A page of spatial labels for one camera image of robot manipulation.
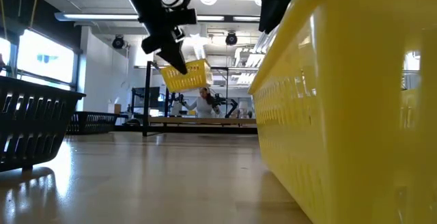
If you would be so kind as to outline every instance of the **basket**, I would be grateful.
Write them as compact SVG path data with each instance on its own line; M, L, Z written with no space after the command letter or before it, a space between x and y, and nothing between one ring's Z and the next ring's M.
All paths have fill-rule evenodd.
M118 115L88 111L74 112L67 127L67 135L92 135L114 130Z
M0 76L0 171L54 159L84 96Z
M263 160L314 224L437 223L436 2L289 6L249 93ZM421 84L402 91L410 51Z
M185 75L174 67L161 69L165 84L171 93L212 85L211 67L206 59L188 62L186 68L188 74Z

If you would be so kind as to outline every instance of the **wooden floor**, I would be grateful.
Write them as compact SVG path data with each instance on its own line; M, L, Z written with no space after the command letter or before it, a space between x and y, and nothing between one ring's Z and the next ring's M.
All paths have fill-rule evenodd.
M0 173L0 223L310 224L253 135L67 137L57 158Z

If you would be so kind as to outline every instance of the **black plastic basket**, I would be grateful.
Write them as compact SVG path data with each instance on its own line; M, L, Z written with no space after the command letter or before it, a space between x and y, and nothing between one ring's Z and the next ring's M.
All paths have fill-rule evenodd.
M0 76L0 172L54 159L84 96Z
M93 135L114 130L118 115L88 111L74 112L67 135Z

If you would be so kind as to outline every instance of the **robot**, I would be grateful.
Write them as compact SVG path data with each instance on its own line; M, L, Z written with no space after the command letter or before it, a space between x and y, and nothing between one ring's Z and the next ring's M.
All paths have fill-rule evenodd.
M181 25L197 24L195 9L188 9L191 0L175 0L166 4L163 0L130 0L149 36L142 42L142 49L149 54L159 51L158 56L182 74L187 73L181 52L184 32ZM259 30L270 33L283 18L291 0L262 0Z

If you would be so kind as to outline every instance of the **yellow plastic basket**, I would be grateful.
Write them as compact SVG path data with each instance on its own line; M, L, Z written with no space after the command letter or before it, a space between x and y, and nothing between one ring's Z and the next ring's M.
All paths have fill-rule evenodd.
M437 0L293 0L249 92L315 224L437 223ZM401 91L406 53L421 84Z
M183 92L189 89L212 85L211 67L206 59L186 64L188 74L181 74L173 67L161 69L161 74L170 92Z

